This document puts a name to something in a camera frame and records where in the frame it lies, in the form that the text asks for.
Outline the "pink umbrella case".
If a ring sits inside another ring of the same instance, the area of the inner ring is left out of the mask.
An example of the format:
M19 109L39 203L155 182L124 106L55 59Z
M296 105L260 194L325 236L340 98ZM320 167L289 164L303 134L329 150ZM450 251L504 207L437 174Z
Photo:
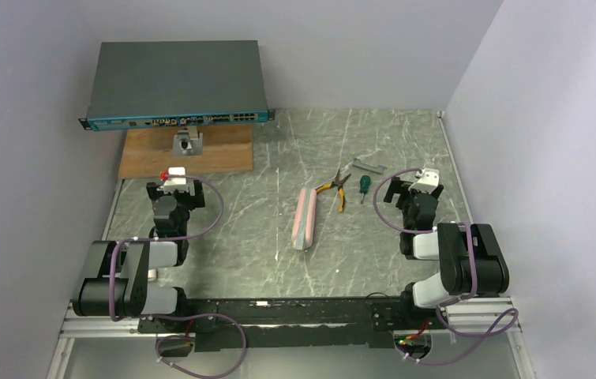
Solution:
M304 187L298 196L291 232L291 245L295 250L307 250L313 244L317 209L317 191Z

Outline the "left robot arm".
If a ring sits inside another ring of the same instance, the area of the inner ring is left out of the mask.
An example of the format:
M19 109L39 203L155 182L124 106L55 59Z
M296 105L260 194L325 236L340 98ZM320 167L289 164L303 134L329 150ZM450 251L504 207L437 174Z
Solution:
M94 241L71 298L80 317L139 317L174 314L186 295L176 287L149 282L149 272L183 265L189 242L176 241L188 234L190 213L204 207L203 186L194 181L188 189L164 189L156 182L146 185L154 212L148 240L128 242L112 260L116 241Z

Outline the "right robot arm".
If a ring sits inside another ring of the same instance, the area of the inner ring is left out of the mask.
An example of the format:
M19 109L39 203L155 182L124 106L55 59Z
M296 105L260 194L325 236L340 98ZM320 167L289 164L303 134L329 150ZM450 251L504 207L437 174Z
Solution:
M441 184L408 182L395 176L384 195L402 213L399 251L408 260L433 261L438 271L406 286L402 296L415 309L506 292L510 274L491 225L437 223Z

